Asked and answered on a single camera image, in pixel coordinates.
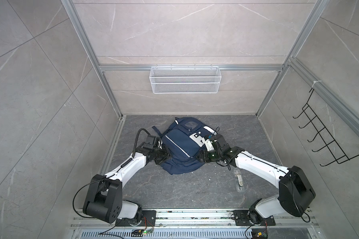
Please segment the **navy blue student backpack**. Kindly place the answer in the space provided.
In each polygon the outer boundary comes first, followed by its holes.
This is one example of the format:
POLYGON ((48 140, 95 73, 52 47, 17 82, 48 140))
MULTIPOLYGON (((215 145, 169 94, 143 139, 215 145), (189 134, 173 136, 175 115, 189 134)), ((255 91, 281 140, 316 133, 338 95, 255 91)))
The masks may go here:
POLYGON ((206 149, 205 140, 217 134, 216 129, 193 117, 175 118, 164 132, 160 132, 156 126, 152 126, 152 129, 171 154, 170 159, 160 164, 171 175, 193 172, 202 167, 204 163, 196 156, 206 149))

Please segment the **clear plastic ruler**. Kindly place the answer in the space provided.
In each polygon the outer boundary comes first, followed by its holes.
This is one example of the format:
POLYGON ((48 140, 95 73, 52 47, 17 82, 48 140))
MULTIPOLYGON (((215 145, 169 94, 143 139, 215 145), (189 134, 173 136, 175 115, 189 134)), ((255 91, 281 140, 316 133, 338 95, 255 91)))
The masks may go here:
POLYGON ((238 192, 244 192, 244 182, 241 171, 238 168, 234 169, 235 186, 238 192))

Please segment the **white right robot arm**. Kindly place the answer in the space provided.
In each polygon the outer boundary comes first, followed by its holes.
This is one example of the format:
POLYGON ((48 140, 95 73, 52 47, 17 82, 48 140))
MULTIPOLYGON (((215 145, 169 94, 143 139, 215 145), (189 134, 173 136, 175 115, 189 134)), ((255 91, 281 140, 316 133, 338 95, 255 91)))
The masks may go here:
POLYGON ((297 166, 280 166, 261 159, 243 148, 230 147, 221 134, 207 135, 200 141, 205 149, 200 151, 200 162, 221 162, 227 168, 249 171, 274 185, 279 192, 253 203, 247 213, 252 224, 260 224, 275 215, 288 213, 301 218, 316 193, 303 170, 297 166))

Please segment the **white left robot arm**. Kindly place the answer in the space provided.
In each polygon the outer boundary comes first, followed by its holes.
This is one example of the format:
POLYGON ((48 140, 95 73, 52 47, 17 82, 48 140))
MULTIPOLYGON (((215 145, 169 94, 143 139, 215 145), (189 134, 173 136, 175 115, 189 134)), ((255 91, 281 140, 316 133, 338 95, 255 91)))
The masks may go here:
POLYGON ((143 217, 142 207, 123 200, 123 187, 149 162, 161 163, 169 157, 162 140, 148 135, 121 165, 105 175, 97 174, 92 178, 88 184, 83 213, 110 224, 116 220, 128 220, 132 225, 139 224, 143 217))

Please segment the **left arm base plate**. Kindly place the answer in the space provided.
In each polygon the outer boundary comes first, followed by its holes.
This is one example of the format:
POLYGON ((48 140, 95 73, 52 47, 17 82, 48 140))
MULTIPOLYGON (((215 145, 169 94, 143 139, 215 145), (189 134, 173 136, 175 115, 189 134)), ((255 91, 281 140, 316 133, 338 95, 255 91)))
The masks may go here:
POLYGON ((145 227, 155 226, 157 211, 155 210, 143 210, 137 213, 137 217, 134 219, 117 219, 115 225, 117 227, 145 227))

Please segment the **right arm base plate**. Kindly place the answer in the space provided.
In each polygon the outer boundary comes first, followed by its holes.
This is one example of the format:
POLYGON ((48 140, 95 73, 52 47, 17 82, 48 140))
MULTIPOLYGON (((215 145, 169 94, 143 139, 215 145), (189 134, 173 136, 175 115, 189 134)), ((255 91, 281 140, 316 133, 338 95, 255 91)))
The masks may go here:
POLYGON ((276 222, 273 216, 268 218, 261 217, 258 213, 249 210, 233 210, 231 219, 236 226, 275 226, 276 222))

